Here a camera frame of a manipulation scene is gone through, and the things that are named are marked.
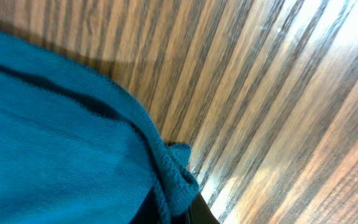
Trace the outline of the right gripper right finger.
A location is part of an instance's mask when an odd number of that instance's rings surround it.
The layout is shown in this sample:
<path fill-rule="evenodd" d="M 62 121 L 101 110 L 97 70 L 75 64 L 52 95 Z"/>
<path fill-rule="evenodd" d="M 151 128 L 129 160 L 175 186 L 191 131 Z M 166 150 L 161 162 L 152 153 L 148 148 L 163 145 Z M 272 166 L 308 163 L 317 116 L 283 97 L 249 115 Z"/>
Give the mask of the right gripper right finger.
<path fill-rule="evenodd" d="M 186 212 L 186 224 L 219 224 L 200 193 Z"/>

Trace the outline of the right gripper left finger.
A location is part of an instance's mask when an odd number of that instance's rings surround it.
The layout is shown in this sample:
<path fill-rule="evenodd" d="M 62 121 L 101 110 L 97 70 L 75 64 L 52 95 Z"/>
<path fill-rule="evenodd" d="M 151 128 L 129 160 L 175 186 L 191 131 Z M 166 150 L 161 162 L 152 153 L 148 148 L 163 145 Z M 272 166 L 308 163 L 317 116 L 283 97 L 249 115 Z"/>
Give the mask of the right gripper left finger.
<path fill-rule="evenodd" d="M 155 194 L 151 189 L 129 224 L 158 224 L 159 221 L 160 217 L 155 202 Z"/>

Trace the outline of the blue polo shirt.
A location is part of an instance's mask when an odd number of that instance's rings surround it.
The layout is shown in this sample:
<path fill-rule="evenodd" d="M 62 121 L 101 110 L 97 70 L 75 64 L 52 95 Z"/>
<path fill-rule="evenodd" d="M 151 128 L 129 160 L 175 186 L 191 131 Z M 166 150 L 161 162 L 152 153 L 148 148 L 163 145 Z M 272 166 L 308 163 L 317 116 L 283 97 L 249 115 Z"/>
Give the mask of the blue polo shirt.
<path fill-rule="evenodd" d="M 186 223 L 190 152 L 112 80 L 0 32 L 0 223 L 129 223 L 151 189 Z"/>

